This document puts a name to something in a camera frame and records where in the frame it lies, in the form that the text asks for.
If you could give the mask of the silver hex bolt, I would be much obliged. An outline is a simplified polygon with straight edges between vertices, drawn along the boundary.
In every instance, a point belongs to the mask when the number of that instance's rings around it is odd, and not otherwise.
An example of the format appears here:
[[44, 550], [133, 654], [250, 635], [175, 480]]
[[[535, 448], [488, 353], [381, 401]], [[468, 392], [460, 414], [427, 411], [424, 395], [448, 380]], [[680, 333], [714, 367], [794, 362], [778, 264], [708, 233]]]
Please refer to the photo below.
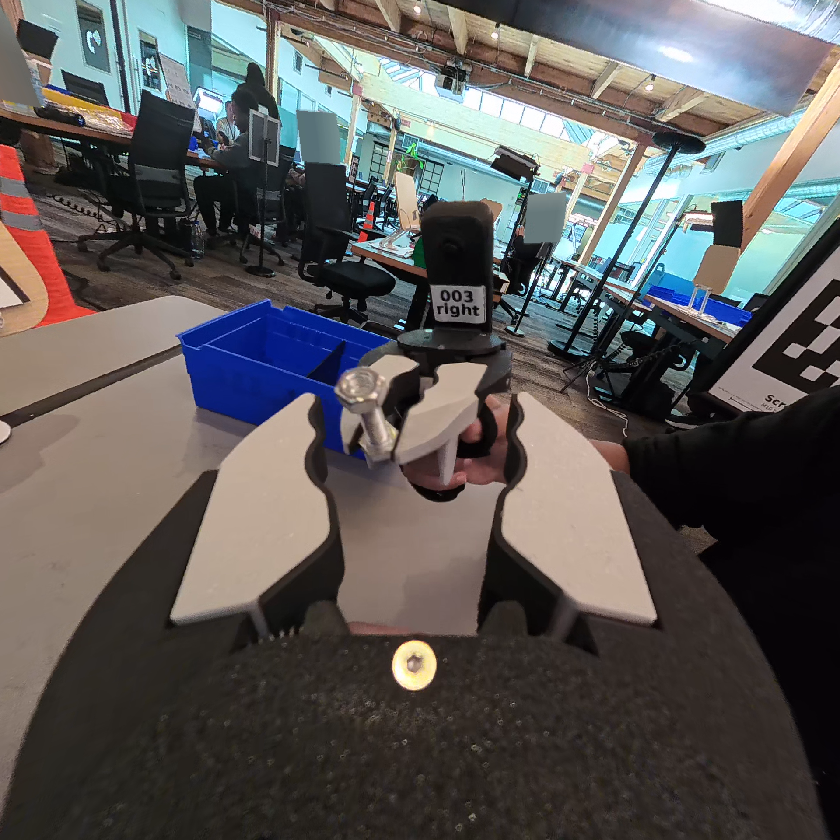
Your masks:
[[397, 439], [396, 426], [385, 412], [391, 385], [391, 376], [371, 366], [355, 367], [339, 378], [334, 394], [341, 406], [339, 431], [346, 455], [362, 453], [362, 434], [375, 443]]

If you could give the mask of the wooden-edged table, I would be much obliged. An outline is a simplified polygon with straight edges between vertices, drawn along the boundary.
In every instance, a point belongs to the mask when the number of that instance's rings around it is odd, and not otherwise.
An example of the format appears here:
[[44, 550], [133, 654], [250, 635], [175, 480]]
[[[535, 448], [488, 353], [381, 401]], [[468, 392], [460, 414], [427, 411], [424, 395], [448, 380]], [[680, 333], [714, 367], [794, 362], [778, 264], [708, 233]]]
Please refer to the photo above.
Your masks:
[[[352, 243], [350, 251], [353, 255], [359, 257], [359, 259], [369, 259], [385, 268], [397, 279], [414, 284], [416, 290], [413, 294], [408, 314], [402, 322], [402, 329], [408, 331], [422, 328], [427, 320], [430, 301], [426, 269], [415, 265], [410, 255], [403, 256], [391, 250], [383, 250], [382, 248], [377, 248], [377, 244], [375, 241]], [[493, 261], [495, 286], [492, 308], [501, 308], [509, 316], [510, 323], [514, 323], [519, 316], [519, 311], [505, 301], [509, 280], [499, 272], [501, 258], [495, 256]]]

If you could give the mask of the black floor lamp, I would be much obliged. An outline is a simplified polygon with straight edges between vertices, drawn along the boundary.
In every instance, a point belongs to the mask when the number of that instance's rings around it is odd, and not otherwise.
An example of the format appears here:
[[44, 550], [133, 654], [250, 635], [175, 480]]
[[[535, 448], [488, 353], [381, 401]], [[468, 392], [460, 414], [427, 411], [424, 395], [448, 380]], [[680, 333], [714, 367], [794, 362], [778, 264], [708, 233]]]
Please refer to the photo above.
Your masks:
[[568, 339], [565, 341], [565, 343], [561, 343], [559, 341], [549, 342], [548, 351], [555, 358], [558, 358], [563, 361], [572, 360], [575, 362], [580, 362], [583, 360], [584, 356], [582, 353], [574, 353], [572, 351], [574, 341], [581, 333], [588, 316], [595, 308], [595, 304], [600, 301], [600, 296], [602, 291], [604, 290], [606, 282], [610, 279], [611, 274], [613, 273], [622, 255], [623, 250], [625, 249], [631, 237], [633, 236], [636, 226], [638, 225], [645, 211], [647, 210], [647, 207], [650, 204], [654, 194], [656, 193], [659, 184], [662, 182], [668, 168], [671, 166], [673, 160], [675, 159], [678, 153], [686, 152], [698, 154], [704, 151], [706, 148], [704, 142], [699, 138], [676, 131], [656, 132], [653, 136], [653, 141], [655, 146], [657, 146], [661, 150], [666, 151], [665, 160], [659, 166], [656, 177], [651, 182], [650, 187], [647, 189], [647, 193], [644, 196], [644, 200], [640, 203], [639, 208], [633, 216], [633, 219], [629, 224], [620, 244], [616, 247], [614, 254], [607, 262], [606, 267], [602, 272], [602, 277], [596, 282], [595, 288], [591, 292], [590, 297], [585, 303], [582, 312], [575, 320]]

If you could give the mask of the black white marker board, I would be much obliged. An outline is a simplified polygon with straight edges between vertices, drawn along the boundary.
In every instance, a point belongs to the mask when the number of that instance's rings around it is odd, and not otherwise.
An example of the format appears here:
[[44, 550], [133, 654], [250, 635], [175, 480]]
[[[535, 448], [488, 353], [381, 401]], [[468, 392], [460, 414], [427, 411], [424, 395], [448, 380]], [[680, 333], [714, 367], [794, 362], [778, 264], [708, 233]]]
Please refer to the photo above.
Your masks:
[[777, 413], [839, 383], [839, 221], [717, 357], [706, 389], [735, 413]]

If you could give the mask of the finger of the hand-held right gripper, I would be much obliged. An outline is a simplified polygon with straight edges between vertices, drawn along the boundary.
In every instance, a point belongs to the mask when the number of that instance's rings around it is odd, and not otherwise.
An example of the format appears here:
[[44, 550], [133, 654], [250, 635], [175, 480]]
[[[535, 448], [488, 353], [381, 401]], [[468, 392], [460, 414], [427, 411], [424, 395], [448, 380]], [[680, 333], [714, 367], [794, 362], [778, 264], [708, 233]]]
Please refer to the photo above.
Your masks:
[[434, 382], [406, 414], [393, 461], [404, 466], [435, 455], [438, 478], [447, 487], [455, 473], [459, 437], [478, 417], [476, 390], [486, 371], [476, 362], [438, 366]]
[[419, 397], [420, 374], [417, 362], [400, 354], [386, 354], [367, 365], [392, 377], [392, 385], [385, 402], [385, 412], [399, 435], [407, 409]]

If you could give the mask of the wooden board stand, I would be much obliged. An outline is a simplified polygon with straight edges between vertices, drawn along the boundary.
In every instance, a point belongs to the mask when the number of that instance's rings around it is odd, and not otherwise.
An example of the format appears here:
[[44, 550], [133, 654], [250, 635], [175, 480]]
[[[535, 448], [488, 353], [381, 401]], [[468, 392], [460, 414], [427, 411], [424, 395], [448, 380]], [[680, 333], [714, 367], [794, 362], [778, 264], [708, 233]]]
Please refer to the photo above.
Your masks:
[[404, 172], [396, 172], [394, 174], [394, 188], [400, 229], [412, 233], [419, 232], [421, 216], [413, 176]]

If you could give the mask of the cardboard panel with black device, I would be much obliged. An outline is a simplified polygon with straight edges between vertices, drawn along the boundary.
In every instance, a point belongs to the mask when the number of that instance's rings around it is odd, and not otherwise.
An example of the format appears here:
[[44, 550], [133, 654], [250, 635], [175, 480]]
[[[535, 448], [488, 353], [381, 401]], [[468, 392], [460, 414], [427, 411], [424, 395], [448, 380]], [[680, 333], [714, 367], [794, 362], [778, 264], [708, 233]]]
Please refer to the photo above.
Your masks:
[[742, 253], [742, 201], [712, 203], [710, 213], [712, 244], [702, 256], [692, 284], [696, 289], [720, 295], [728, 285]]

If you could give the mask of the black wall poster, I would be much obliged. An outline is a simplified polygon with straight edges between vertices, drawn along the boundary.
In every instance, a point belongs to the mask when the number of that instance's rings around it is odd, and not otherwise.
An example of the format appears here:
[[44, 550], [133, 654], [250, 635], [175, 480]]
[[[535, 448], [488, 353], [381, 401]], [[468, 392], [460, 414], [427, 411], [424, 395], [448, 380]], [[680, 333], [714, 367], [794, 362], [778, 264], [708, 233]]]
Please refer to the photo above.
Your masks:
[[108, 27], [102, 9], [85, 1], [76, 1], [76, 10], [83, 63], [89, 68], [109, 74]]

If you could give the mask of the black office chair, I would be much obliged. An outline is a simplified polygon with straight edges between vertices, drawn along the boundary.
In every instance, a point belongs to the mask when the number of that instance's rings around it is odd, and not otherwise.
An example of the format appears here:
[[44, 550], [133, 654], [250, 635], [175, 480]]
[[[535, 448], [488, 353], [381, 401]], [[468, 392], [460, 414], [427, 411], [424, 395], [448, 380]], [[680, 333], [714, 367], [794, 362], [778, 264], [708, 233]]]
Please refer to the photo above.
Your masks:
[[171, 256], [194, 266], [193, 252], [152, 235], [142, 222], [156, 220], [178, 224], [193, 212], [186, 180], [186, 157], [193, 136], [193, 108], [158, 98], [148, 91], [141, 96], [140, 110], [129, 144], [128, 163], [104, 176], [101, 195], [117, 230], [107, 234], [86, 234], [77, 248], [86, 253], [95, 242], [110, 242], [97, 255], [97, 268], [108, 272], [109, 258], [126, 249], [137, 255], [149, 252], [164, 263], [170, 278], [182, 275]]
[[340, 304], [321, 304], [311, 311], [342, 323], [364, 326], [367, 301], [383, 298], [395, 288], [394, 277], [375, 263], [347, 259], [356, 240], [341, 164], [306, 163], [303, 186], [304, 229], [297, 273], [301, 280], [322, 288]]

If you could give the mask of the blue plastic bin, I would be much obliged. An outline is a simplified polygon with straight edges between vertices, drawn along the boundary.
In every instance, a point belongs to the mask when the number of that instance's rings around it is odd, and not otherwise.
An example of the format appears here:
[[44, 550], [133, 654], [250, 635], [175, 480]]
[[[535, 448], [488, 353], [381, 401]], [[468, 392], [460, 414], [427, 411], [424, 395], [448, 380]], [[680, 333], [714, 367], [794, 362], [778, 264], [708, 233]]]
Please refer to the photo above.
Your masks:
[[386, 337], [269, 300], [178, 335], [196, 406], [260, 425], [304, 393], [319, 397], [324, 446], [343, 452], [340, 376]]

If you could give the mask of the wooden-topped table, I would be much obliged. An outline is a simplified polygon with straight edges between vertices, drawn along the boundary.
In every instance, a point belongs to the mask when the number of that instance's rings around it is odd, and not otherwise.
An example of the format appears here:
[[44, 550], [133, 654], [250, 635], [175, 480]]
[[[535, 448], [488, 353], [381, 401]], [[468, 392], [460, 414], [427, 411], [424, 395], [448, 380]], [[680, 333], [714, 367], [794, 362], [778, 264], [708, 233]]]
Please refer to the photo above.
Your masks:
[[[22, 129], [32, 130], [48, 135], [49, 137], [63, 140], [96, 141], [99, 144], [105, 144], [121, 151], [126, 151], [131, 143], [131, 136], [128, 133], [115, 133], [109, 130], [91, 128], [87, 125], [79, 126], [68, 122], [42, 119], [34, 114], [16, 112], [5, 106], [1, 106], [1, 118], [2, 120], [16, 124]], [[226, 170], [226, 167], [222, 164], [213, 160], [205, 153], [199, 154], [196, 150], [187, 149], [185, 151], [185, 163], [187, 165], [197, 166], [205, 171], [224, 172]]]

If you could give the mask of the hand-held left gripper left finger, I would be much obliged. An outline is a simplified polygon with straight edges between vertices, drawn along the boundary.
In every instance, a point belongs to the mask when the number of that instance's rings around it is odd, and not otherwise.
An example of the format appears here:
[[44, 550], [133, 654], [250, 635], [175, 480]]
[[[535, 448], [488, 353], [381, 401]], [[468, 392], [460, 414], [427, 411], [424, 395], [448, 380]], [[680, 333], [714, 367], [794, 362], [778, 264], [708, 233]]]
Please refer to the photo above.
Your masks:
[[245, 616], [258, 637], [302, 627], [344, 577], [327, 488], [320, 399], [306, 393], [257, 426], [220, 465], [171, 609], [174, 625]]

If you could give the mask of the person's right forearm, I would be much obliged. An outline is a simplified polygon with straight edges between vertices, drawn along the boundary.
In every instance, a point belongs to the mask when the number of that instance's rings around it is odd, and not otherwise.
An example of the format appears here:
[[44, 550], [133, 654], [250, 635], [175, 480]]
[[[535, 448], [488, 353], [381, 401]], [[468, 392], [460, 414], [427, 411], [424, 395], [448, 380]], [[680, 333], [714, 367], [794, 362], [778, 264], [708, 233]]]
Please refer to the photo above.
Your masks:
[[676, 529], [740, 611], [791, 708], [838, 838], [839, 392], [672, 434], [591, 441]]

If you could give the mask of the black studio light panel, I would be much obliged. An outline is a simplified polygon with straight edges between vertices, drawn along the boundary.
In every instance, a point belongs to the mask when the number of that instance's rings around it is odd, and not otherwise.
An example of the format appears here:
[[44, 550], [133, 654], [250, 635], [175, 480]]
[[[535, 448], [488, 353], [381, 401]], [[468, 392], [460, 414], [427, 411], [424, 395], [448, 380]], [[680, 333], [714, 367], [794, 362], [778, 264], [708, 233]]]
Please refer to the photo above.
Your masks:
[[500, 145], [494, 150], [490, 168], [515, 181], [532, 182], [539, 169], [539, 163], [532, 157]]

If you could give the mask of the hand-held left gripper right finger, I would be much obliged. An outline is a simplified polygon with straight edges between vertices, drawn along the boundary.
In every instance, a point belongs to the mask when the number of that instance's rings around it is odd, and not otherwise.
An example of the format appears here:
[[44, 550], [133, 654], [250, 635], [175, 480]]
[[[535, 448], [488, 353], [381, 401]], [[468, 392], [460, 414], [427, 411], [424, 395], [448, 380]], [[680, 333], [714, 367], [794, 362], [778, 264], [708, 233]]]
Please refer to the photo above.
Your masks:
[[511, 400], [507, 443], [482, 622], [497, 604], [514, 602], [533, 636], [567, 640], [590, 617], [655, 626], [655, 603], [606, 460], [525, 392]]

